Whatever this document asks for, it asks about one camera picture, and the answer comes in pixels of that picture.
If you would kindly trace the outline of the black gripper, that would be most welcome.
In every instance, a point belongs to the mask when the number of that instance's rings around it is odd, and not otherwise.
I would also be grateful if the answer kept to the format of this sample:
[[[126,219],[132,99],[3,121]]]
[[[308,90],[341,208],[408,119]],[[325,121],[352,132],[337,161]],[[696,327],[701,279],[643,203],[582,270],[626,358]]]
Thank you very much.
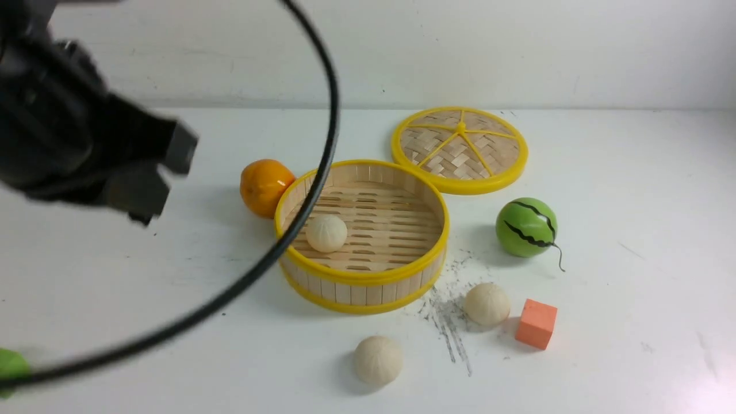
[[[2,182],[25,196],[108,205],[147,227],[189,175],[199,137],[113,91],[76,40],[2,35]]]

